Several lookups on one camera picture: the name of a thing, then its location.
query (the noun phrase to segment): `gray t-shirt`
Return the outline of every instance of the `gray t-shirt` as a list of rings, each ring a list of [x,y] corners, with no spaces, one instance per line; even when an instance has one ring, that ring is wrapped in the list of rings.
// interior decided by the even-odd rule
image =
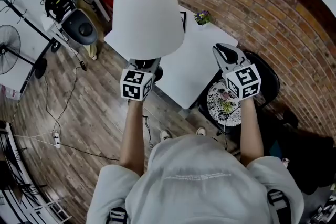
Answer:
[[[142,177],[118,165],[102,168],[87,224],[105,224],[115,207],[126,209],[128,223],[278,223],[270,189],[284,192],[292,224],[299,223],[303,197],[280,159],[245,168],[210,137],[186,135],[159,143]]]

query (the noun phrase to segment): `small plant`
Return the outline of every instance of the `small plant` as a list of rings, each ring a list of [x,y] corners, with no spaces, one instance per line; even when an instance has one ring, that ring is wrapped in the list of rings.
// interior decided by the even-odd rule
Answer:
[[[197,13],[194,15],[196,22],[199,25],[205,25],[207,23],[210,23],[210,12],[208,12],[207,10],[203,10],[200,13]]]
[[[230,114],[232,109],[233,109],[233,103],[232,102],[222,102],[222,109],[224,111],[225,114]]]

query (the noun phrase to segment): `black stand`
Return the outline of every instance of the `black stand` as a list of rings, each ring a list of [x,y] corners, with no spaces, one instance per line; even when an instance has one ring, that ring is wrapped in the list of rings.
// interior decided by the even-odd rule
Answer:
[[[20,17],[20,20],[23,19],[23,21],[25,21],[26,24],[28,24],[32,29],[34,29],[36,32],[38,32],[38,33],[39,33],[42,37],[44,37],[48,42],[53,43],[53,42],[51,41],[50,38],[48,38],[48,37],[47,37],[43,32],[41,32],[35,25],[33,25],[33,24],[32,24],[32,23],[31,23],[31,22],[24,16],[24,14],[22,14],[22,13],[21,13],[21,12],[20,12],[20,11],[13,5],[14,1],[13,1],[13,2],[12,2],[12,0],[10,0],[10,1],[9,1],[9,0],[3,0],[3,1],[7,4],[8,8],[12,9],[12,10],[13,10],[13,11]],[[14,54],[15,56],[17,56],[17,57],[20,58],[21,60],[24,60],[25,62],[31,64],[31,65],[33,66],[33,68],[35,69],[35,77],[36,77],[37,79],[40,79],[40,78],[43,76],[43,74],[45,73],[46,68],[47,68],[47,60],[46,60],[45,58],[40,58],[40,59],[38,59],[35,63],[32,63],[32,62],[28,61],[27,59],[21,57],[21,56],[20,56],[19,54],[17,54],[16,52],[14,52],[14,51],[8,49],[7,47],[6,47],[6,50],[7,50],[8,52]]]
[[[33,63],[33,62],[27,60],[26,58],[23,58],[20,54],[17,54],[16,52],[12,51],[11,49],[8,49],[7,47],[5,48],[5,50],[8,51],[11,54],[14,54],[15,56],[17,56],[21,60],[24,60],[25,62],[31,64],[33,66],[33,68],[35,69],[35,77],[37,79],[40,79],[43,76],[43,74],[45,73],[45,71],[47,69],[47,60],[45,58],[40,58],[35,63]]]
[[[154,82],[159,81],[163,76],[163,69],[159,66],[160,61],[158,59],[151,59],[151,60],[134,60],[136,68],[143,72],[151,73],[154,71],[155,73],[155,80]]]
[[[61,47],[61,44],[59,43],[59,42],[55,42],[53,45],[52,45],[52,47],[51,47],[51,52],[52,53],[55,53],[55,52],[57,52],[58,51],[58,49]]]

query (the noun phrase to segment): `white lampshade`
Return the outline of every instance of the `white lampshade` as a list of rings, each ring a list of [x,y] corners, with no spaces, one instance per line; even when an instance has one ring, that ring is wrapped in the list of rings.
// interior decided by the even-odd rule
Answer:
[[[113,47],[132,59],[149,60],[176,51],[184,31],[177,0],[114,0]]]

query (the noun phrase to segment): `black backpack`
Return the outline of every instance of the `black backpack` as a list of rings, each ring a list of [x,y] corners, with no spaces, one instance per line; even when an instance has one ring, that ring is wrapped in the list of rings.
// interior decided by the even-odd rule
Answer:
[[[76,8],[75,0],[45,0],[47,17],[61,23],[65,14]]]
[[[271,189],[267,193],[268,202],[274,207],[277,212],[280,224],[291,224],[291,210],[288,198],[281,190]],[[107,216],[106,224],[110,222],[118,222],[120,224],[127,223],[127,212],[122,207],[112,208]]]

